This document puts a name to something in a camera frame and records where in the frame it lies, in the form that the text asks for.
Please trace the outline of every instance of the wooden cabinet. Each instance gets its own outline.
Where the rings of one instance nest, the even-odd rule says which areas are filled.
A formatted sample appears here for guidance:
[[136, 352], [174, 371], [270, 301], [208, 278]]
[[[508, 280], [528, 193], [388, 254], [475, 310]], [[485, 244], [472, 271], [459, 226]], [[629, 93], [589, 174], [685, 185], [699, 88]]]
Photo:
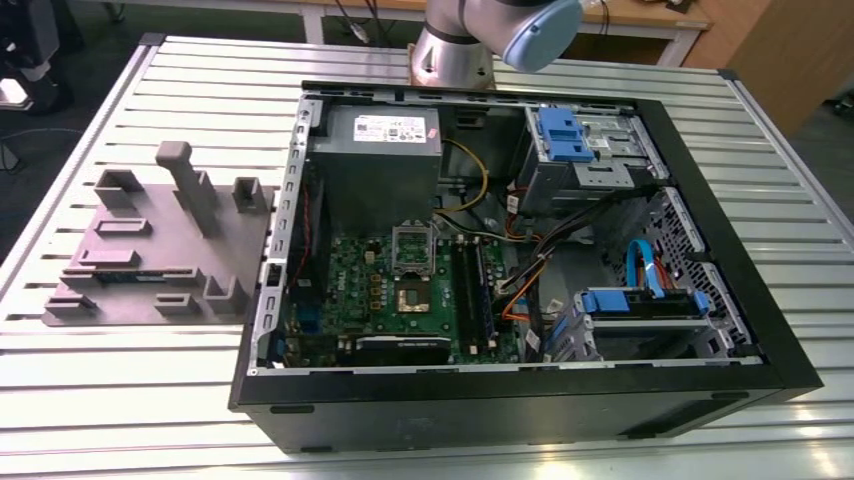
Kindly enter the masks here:
[[854, 72], [854, 1], [699, 0], [713, 22], [683, 66], [735, 70], [784, 134]]

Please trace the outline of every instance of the wooden desk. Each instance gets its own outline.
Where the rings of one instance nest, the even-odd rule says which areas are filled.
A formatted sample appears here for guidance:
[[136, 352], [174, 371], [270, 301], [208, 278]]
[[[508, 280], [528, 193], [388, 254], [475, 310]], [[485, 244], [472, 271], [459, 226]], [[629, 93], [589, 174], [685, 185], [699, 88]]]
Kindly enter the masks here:
[[[254, 12], [294, 13], [302, 17], [305, 41], [322, 44], [322, 17], [340, 17], [334, 0], [89, 0], [100, 3], [248, 10]], [[378, 17], [389, 20], [421, 22], [426, 0], [377, 0]], [[667, 9], [663, 3], [641, 0], [607, 0], [609, 11], [609, 36], [655, 38], [667, 40], [667, 47], [657, 65], [677, 67], [711, 20], [693, 4], [685, 15]], [[364, 0], [341, 0], [346, 14], [354, 18], [370, 18]], [[597, 34], [601, 28], [601, 7], [589, 8], [584, 14], [579, 33]]]

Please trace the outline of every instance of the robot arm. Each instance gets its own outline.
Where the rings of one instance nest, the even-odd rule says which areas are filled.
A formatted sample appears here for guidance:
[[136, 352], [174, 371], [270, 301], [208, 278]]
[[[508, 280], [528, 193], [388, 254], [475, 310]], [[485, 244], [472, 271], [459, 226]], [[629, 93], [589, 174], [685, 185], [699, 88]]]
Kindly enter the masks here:
[[426, 86], [488, 88], [492, 53], [535, 72], [565, 50], [591, 0], [430, 0], [412, 52], [412, 80]]

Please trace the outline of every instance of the slotted aluminum tabletop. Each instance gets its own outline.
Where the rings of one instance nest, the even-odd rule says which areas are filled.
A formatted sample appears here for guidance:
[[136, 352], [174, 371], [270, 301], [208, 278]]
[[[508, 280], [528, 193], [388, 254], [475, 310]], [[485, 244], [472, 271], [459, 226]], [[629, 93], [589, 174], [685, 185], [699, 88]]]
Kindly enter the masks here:
[[[0, 270], [0, 473], [157, 478], [854, 476], [851, 226], [737, 82], [713, 71], [496, 66], [499, 88], [660, 100], [825, 387], [671, 440], [285, 456], [225, 409], [237, 326], [50, 329], [38, 316], [105, 168], [166, 181], [185, 140], [217, 184], [278, 185], [300, 81], [405, 83], [397, 50], [169, 37], [140, 46]], [[555, 416], [571, 412], [553, 412]]]

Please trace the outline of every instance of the black cable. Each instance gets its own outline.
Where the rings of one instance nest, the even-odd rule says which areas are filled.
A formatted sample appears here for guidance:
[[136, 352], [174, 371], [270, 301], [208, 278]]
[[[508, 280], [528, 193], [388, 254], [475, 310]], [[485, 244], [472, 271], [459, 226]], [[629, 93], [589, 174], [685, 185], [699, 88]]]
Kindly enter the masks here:
[[378, 20], [378, 6], [376, 2], [377, 0], [364, 0], [364, 4], [366, 5], [368, 10], [370, 11], [370, 15], [373, 16], [373, 22], [376, 27], [376, 46], [377, 47], [380, 46], [378, 41], [381, 38], [382, 42], [385, 43], [385, 46], [390, 48], [390, 40], [388, 38], [388, 32], [382, 28], [382, 23]]
[[631, 190], [619, 190], [611, 192], [608, 195], [596, 200], [592, 205], [575, 212], [563, 221], [560, 221], [560, 223], [551, 229], [551, 231], [543, 236], [543, 239], [536, 244], [527, 265], [520, 267], [517, 274], [511, 275], [507, 278], [504, 285], [508, 287], [519, 280], [532, 275], [541, 264], [545, 263], [557, 243], [560, 243], [560, 241], [563, 241], [569, 235], [572, 235], [573, 232], [588, 226], [612, 205], [616, 205], [623, 200], [652, 195], [659, 190], [659, 188], [660, 187], [657, 185], [651, 184], [637, 188], [632, 188]]
[[539, 279], [528, 287], [528, 291], [525, 292], [525, 299], [528, 302], [528, 328], [533, 331], [536, 337], [539, 338], [539, 348], [536, 350], [533, 350], [533, 348], [529, 348], [531, 354], [528, 355], [528, 344], [524, 350], [524, 356], [527, 362], [539, 363], [543, 361], [543, 350], [545, 349], [545, 322], [543, 320], [543, 315], [539, 312]]

